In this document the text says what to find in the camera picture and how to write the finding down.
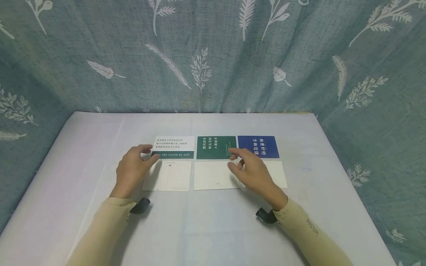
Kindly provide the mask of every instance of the beige arm sleeve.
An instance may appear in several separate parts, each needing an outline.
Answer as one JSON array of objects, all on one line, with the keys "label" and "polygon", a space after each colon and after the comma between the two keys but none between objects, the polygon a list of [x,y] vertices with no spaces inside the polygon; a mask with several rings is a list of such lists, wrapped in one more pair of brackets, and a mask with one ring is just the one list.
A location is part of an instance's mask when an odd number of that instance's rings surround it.
[{"label": "beige arm sleeve", "polygon": [[284,232],[299,246],[310,266],[353,266],[337,244],[290,198],[287,205],[274,214]]},{"label": "beige arm sleeve", "polygon": [[66,266],[109,265],[114,245],[126,227],[127,216],[135,205],[130,199],[106,199],[95,213],[89,229],[75,247]]}]

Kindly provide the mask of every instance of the white card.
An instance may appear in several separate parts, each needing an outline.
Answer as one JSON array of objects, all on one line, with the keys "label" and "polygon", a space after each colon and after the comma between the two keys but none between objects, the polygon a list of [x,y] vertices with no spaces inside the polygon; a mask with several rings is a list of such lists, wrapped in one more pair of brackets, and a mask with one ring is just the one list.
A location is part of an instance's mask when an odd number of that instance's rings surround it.
[{"label": "white card", "polygon": [[[194,190],[236,189],[245,186],[229,171],[229,161],[195,162]],[[263,161],[274,183],[280,188],[287,187],[281,161]]]},{"label": "white card", "polygon": [[144,179],[142,190],[189,191],[192,161],[159,160]]},{"label": "white card", "polygon": [[194,136],[157,136],[152,150],[159,152],[189,152],[194,151],[194,147]]}]

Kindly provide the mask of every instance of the white tabletop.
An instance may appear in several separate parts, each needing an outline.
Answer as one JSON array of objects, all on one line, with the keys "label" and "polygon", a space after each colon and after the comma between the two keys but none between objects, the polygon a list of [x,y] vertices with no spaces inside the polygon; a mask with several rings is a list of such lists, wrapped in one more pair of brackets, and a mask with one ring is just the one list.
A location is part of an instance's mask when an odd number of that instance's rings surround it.
[{"label": "white tabletop", "polygon": [[[155,136],[276,137],[289,197],[356,266],[395,265],[313,114],[74,113],[0,236],[0,265],[64,265],[115,184],[123,154]],[[246,189],[140,192],[113,265],[305,265]]]}]

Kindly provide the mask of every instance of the fern print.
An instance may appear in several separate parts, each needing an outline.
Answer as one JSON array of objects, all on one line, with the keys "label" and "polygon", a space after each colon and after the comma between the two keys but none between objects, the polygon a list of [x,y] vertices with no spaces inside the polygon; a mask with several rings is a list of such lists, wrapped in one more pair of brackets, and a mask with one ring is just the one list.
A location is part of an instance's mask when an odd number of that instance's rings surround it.
[{"label": "fern print", "polygon": [[250,24],[251,16],[254,11],[254,2],[256,0],[242,0],[242,7],[240,7],[240,28],[242,28],[242,40],[245,41],[245,33]]},{"label": "fern print", "polygon": [[10,34],[10,32],[8,32],[5,28],[4,28],[4,25],[1,23],[1,20],[0,20],[0,30],[1,31],[3,31],[3,33],[4,34],[6,34],[9,38],[11,38],[11,39],[15,39],[15,36],[13,36],[12,34]]},{"label": "fern print", "polygon": [[24,96],[21,96],[19,101],[16,99],[17,95],[12,95],[10,93],[8,93],[6,97],[0,85],[0,114],[5,113],[5,117],[22,121],[23,124],[31,123],[38,126],[34,123],[34,117],[29,114],[30,108],[27,107],[28,101],[25,100]]},{"label": "fern print", "polygon": [[285,83],[287,83],[287,85],[291,87],[291,85],[285,80],[285,77],[286,73],[282,69],[279,69],[276,66],[273,67],[273,79],[276,82],[285,81]]},{"label": "fern print", "polygon": [[17,140],[20,137],[25,137],[25,136],[26,136],[26,134],[19,135],[19,134],[16,134],[16,133],[7,133],[7,132],[0,131],[0,140],[1,141]]},{"label": "fern print", "polygon": [[[162,8],[159,9],[161,1],[162,0],[148,0],[150,7],[154,11],[153,29],[154,29],[154,34],[156,36],[157,36],[157,29],[156,29],[155,23],[157,21],[157,15],[160,15],[161,17],[165,17],[175,13],[175,8],[171,6],[163,6]],[[181,2],[181,0],[168,0],[169,3],[178,2],[178,1]]]},{"label": "fern print", "polygon": [[375,92],[371,88],[377,88],[378,86],[383,85],[387,80],[388,78],[386,77],[380,77],[378,80],[371,78],[369,81],[368,77],[366,77],[362,84],[358,82],[358,87],[352,90],[349,95],[349,99],[346,100],[346,108],[344,111],[346,111],[346,109],[353,109],[354,104],[358,107],[361,107],[361,104],[367,106],[371,103],[371,100],[367,98],[373,97],[373,92]]},{"label": "fern print", "polygon": [[95,109],[94,110],[90,110],[92,113],[106,113],[106,111],[104,111],[104,110],[102,110],[102,108],[101,107],[99,107],[99,106],[95,106]]},{"label": "fern print", "polygon": [[339,72],[339,81],[337,82],[337,101],[340,102],[340,96],[342,96],[343,89],[345,88],[348,71],[346,70],[345,62],[339,56],[335,55],[332,58]]},{"label": "fern print", "polygon": [[371,171],[366,169],[362,170],[361,165],[357,163],[353,170],[347,169],[346,173],[353,186],[362,187],[363,183],[368,182],[367,176],[370,175]]},{"label": "fern print", "polygon": [[[402,264],[402,262],[400,261],[400,262],[398,263],[398,266],[404,266],[404,265],[403,265],[403,264]],[[416,263],[412,264],[411,266],[422,266],[422,263],[421,263],[420,261],[418,261],[418,262],[416,262]]]},{"label": "fern print", "polygon": [[250,107],[247,107],[246,109],[241,110],[240,113],[247,113],[247,114],[249,114],[249,113],[251,113],[251,109],[250,109]]},{"label": "fern print", "polygon": [[186,87],[188,87],[189,89],[191,89],[191,87],[188,86],[188,82],[186,81],[186,79],[184,78],[184,76],[182,75],[182,72],[179,70],[179,68],[177,67],[177,65],[170,59],[168,58],[165,54],[163,54],[155,45],[153,44],[145,44],[146,47],[148,47],[149,50],[153,51],[156,55],[158,55],[161,60],[163,60],[167,66],[170,68],[170,70],[173,72],[173,74],[178,78],[178,80],[185,85]]},{"label": "fern print", "polygon": [[414,4],[418,4],[418,8],[420,9],[426,8],[426,0],[408,0],[405,5],[400,6],[400,4],[401,0],[392,0],[390,4],[384,7],[376,7],[368,19],[367,26],[360,33],[358,33],[355,38],[353,38],[353,40],[349,43],[349,47],[351,47],[352,43],[368,29],[372,31],[387,32],[393,28],[390,24],[385,22],[379,23],[379,21],[387,17],[391,17],[392,21],[408,23],[411,22],[412,16],[408,12],[405,12],[404,9]]},{"label": "fern print", "polygon": [[269,17],[268,24],[266,25],[265,32],[263,33],[262,40],[263,40],[263,38],[265,38],[266,30],[268,29],[269,25],[271,25],[275,21],[286,20],[290,16],[289,13],[284,13],[286,11],[286,9],[288,8],[288,5],[290,3],[287,3],[287,4],[283,5],[280,9],[278,9],[278,11],[276,12],[276,14],[274,15],[274,13],[276,11],[276,8],[279,5],[279,2],[280,2],[280,0],[278,0],[278,2],[276,3],[276,6],[274,6],[275,5],[275,0],[269,0],[269,3],[271,4],[271,15]]},{"label": "fern print", "polygon": [[390,237],[393,240],[394,243],[395,242],[404,243],[404,241],[406,240],[404,238],[403,234],[398,233],[398,231],[396,229],[393,229],[392,233],[389,232],[388,230],[386,230],[386,235],[388,237]]},{"label": "fern print", "polygon": [[113,76],[117,76],[117,77],[122,77],[122,78],[126,78],[124,76],[121,75],[117,75],[114,74],[114,71],[109,68],[109,67],[105,67],[101,64],[98,64],[96,62],[92,62],[92,61],[87,61],[87,63],[99,74],[101,74],[102,76],[106,77],[107,79],[112,78]]},{"label": "fern print", "polygon": [[209,81],[208,77],[211,77],[212,71],[206,70],[209,68],[207,65],[206,57],[207,57],[207,47],[204,50],[201,50],[201,56],[197,55],[197,57],[192,57],[192,68],[191,72],[194,76],[195,84],[200,88],[201,93],[203,93],[203,88],[205,86],[204,82]]},{"label": "fern print", "polygon": [[53,8],[53,2],[52,1],[45,1],[43,2],[43,0],[35,0],[35,4],[32,5],[31,0],[25,0],[25,2],[30,6],[32,12],[34,13],[35,18],[38,21],[38,24],[40,24],[41,29],[43,30],[44,34],[46,33],[46,30],[43,27],[43,24],[41,24],[40,18],[38,16],[40,16],[40,13],[44,10],[50,10]]}]

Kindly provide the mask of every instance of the person's left hand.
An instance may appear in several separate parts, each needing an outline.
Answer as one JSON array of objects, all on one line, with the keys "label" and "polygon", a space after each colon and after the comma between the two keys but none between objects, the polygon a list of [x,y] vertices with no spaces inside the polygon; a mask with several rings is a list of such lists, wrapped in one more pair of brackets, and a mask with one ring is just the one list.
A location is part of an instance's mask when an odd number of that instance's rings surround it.
[{"label": "person's left hand", "polygon": [[132,191],[144,178],[149,169],[158,161],[159,155],[153,155],[149,160],[142,160],[141,153],[151,153],[152,145],[141,144],[132,147],[118,163],[116,170],[117,183],[109,197],[130,198]]}]

